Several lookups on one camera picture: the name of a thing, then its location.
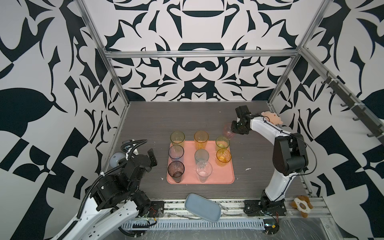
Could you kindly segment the short pink glass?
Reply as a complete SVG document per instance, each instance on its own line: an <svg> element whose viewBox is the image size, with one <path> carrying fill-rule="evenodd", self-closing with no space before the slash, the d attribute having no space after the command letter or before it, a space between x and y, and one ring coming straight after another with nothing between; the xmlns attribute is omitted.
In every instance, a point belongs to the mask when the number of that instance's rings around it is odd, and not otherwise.
<svg viewBox="0 0 384 240"><path fill-rule="evenodd" d="M223 136L228 138L229 140L231 140L235 136L235 133L232 132L231 123L225 124L223 128Z"/></svg>

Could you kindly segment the tall dark grey glass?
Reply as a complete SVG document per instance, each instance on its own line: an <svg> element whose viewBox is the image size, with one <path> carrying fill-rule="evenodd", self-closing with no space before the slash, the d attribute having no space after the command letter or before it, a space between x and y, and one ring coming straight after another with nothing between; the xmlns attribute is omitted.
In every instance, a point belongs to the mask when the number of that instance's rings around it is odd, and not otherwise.
<svg viewBox="0 0 384 240"><path fill-rule="evenodd" d="M176 182L180 183L185 172L185 166L180 161L173 161L168 165L168 174Z"/></svg>

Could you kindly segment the tall blue glass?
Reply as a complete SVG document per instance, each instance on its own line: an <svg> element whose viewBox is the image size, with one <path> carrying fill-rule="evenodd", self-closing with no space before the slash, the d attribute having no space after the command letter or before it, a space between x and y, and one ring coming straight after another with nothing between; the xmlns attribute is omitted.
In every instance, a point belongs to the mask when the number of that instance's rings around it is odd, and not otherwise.
<svg viewBox="0 0 384 240"><path fill-rule="evenodd" d="M181 145L173 145L169 148L169 159L171 162L184 161L185 150Z"/></svg>

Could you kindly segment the short green glass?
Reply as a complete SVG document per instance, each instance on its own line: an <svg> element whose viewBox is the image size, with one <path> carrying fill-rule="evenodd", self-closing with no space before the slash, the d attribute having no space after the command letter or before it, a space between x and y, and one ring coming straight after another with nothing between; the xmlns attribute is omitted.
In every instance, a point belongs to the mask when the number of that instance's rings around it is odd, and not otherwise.
<svg viewBox="0 0 384 240"><path fill-rule="evenodd" d="M225 136L216 138L216 151L227 149L230 146L230 140Z"/></svg>

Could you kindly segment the tall yellow-green glass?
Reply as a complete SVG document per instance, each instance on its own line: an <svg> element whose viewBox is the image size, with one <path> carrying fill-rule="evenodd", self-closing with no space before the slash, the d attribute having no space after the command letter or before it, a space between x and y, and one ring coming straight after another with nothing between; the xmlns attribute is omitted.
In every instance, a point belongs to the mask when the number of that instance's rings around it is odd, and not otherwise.
<svg viewBox="0 0 384 240"><path fill-rule="evenodd" d="M170 135L172 146L178 145L184 147L185 145L185 134L182 131L174 131Z"/></svg>

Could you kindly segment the short yellow glass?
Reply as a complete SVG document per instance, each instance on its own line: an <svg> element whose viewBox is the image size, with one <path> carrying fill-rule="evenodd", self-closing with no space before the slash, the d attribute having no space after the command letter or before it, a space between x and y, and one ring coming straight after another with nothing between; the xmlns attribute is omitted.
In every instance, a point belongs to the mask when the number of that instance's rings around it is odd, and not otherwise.
<svg viewBox="0 0 384 240"><path fill-rule="evenodd" d="M216 154L216 163L218 166L223 167L232 160L232 154L228 149L220 149Z"/></svg>

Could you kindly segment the tall amber glass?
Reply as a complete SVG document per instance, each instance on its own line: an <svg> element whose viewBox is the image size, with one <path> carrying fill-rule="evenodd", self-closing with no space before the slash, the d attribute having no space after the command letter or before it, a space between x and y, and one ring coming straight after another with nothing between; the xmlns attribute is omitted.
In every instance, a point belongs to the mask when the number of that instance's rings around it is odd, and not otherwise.
<svg viewBox="0 0 384 240"><path fill-rule="evenodd" d="M209 141L209 134L206 131L199 130L194 134L196 150L205 149Z"/></svg>

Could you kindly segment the pink plastic tray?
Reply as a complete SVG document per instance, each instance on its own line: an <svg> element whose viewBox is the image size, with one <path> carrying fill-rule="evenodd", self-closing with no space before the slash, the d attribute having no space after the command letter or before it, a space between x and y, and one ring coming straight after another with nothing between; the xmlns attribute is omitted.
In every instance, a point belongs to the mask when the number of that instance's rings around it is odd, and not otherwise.
<svg viewBox="0 0 384 240"><path fill-rule="evenodd" d="M215 141L208 141L205 150L209 154L206 164L197 164L194 141L185 141L180 167L167 166L167 181L172 185L229 185L235 181L231 161L220 163Z"/></svg>

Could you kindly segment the teal dotted glass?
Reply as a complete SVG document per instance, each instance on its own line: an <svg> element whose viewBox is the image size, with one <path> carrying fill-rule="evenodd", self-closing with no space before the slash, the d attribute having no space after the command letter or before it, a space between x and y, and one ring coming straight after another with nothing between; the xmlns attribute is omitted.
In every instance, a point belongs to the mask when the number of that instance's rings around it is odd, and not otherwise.
<svg viewBox="0 0 384 240"><path fill-rule="evenodd" d="M195 152L196 165L200 162L207 162L210 158L209 152L205 149L199 149Z"/></svg>

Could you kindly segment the tall clear glass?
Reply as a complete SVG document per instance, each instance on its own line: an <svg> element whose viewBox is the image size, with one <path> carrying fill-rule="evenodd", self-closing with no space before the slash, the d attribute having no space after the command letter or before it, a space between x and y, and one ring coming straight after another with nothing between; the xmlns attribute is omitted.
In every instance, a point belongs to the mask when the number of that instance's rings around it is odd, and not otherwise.
<svg viewBox="0 0 384 240"><path fill-rule="evenodd" d="M213 167L209 162L200 162L196 165L196 173L201 183L205 183L207 179L211 176L212 172Z"/></svg>

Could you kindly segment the white alarm clock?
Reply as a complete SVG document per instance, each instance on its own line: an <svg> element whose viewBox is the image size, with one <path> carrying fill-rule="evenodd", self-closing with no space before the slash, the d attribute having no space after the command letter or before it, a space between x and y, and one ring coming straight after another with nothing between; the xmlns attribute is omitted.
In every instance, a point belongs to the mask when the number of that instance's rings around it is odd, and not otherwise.
<svg viewBox="0 0 384 240"><path fill-rule="evenodd" d="M126 154L125 153L122 153L122 152L117 152L115 154L113 154L110 158L110 167L111 168L115 168L117 167L121 162L121 161L124 161L126 159Z"/></svg>

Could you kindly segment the brown white plush toy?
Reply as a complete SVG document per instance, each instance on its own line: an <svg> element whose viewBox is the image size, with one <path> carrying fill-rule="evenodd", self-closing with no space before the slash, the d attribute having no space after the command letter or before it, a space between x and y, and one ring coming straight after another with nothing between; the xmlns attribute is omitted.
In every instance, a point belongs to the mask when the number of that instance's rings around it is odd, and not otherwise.
<svg viewBox="0 0 384 240"><path fill-rule="evenodd" d="M307 218L314 208L307 196L298 196L291 202L291 206L301 213L303 218Z"/></svg>

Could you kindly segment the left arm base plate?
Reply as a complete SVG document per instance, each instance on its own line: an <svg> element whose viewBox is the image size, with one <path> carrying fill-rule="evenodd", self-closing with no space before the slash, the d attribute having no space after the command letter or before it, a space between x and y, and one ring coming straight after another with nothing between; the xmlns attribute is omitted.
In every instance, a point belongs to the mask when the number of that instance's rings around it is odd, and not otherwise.
<svg viewBox="0 0 384 240"><path fill-rule="evenodd" d="M152 201L149 211L147 213L148 218L158 218L164 215L165 202L164 201Z"/></svg>

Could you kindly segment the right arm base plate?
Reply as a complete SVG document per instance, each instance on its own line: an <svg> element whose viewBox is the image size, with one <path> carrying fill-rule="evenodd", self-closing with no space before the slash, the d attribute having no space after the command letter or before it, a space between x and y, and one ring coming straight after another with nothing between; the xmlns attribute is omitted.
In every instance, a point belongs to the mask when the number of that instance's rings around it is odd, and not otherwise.
<svg viewBox="0 0 384 240"><path fill-rule="evenodd" d="M260 200L245 200L243 211L249 217L275 214L285 216L287 208L284 199L271 202L268 199L262 198Z"/></svg>

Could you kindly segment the black wall hook rail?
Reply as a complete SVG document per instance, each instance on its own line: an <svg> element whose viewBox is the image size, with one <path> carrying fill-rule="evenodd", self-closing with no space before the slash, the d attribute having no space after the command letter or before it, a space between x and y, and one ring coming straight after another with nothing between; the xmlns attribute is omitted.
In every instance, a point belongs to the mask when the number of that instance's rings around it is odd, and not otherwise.
<svg viewBox="0 0 384 240"><path fill-rule="evenodd" d="M341 107L354 113L353 120L364 124L371 132L367 134L368 138L376 138L383 145L384 123L340 79L331 75L330 71L326 72L326 77L322 85L331 88L331 96L338 96L343 102Z"/></svg>

